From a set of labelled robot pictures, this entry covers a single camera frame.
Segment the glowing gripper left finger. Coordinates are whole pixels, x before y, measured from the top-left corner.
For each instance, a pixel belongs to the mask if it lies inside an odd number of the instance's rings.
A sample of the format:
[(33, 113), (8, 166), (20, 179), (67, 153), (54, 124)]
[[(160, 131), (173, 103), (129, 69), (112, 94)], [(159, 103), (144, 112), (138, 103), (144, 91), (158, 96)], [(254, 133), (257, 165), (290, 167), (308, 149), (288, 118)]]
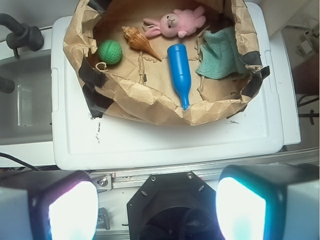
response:
[(99, 211), (85, 171), (6, 171), (0, 175), (2, 240), (92, 240)]

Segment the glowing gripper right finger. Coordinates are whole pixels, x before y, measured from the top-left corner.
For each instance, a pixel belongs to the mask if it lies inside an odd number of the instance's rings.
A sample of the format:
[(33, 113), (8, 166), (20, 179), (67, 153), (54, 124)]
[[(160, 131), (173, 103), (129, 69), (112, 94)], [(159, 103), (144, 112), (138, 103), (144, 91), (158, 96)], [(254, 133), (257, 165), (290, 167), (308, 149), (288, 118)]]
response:
[(219, 178), (215, 205), (227, 240), (318, 240), (320, 167), (228, 165)]

